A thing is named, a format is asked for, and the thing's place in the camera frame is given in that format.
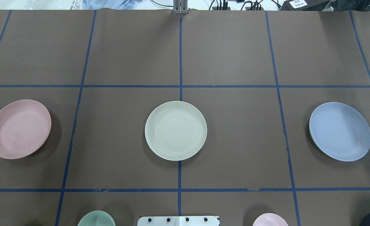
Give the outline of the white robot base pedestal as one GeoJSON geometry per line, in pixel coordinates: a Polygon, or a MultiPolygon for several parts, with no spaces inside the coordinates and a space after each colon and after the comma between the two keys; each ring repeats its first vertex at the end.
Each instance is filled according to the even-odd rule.
{"type": "Polygon", "coordinates": [[[144,216],[138,226],[219,226],[219,216],[144,216]]]}

